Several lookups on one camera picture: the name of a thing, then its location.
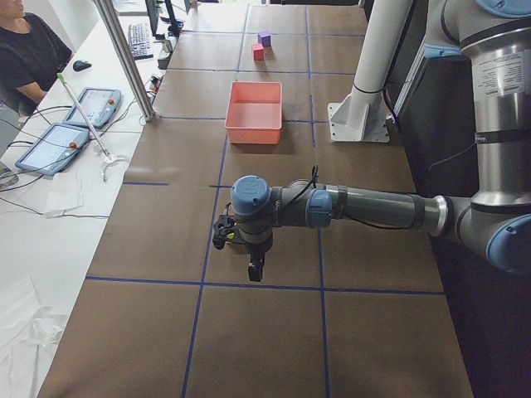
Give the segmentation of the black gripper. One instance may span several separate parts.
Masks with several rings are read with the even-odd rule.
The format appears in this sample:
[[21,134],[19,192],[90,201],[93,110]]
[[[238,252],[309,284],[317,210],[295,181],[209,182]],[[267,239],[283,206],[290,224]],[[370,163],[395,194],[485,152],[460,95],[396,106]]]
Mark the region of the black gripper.
[[261,282],[263,277],[263,267],[266,253],[271,249],[272,242],[265,241],[260,244],[248,244],[247,249],[250,254],[248,265],[248,278],[251,282]]

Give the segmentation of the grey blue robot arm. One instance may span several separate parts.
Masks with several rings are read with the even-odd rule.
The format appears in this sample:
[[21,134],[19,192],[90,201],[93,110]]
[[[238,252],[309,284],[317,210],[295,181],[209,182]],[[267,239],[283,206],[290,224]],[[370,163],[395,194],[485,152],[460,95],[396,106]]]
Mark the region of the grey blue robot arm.
[[315,180],[270,187],[260,177],[241,177],[212,227],[212,242],[218,249],[242,245],[250,256],[250,280],[262,278],[274,228],[323,228],[343,218],[449,236],[499,269],[529,273],[530,4],[432,1],[424,55],[470,59],[478,192],[425,198]]

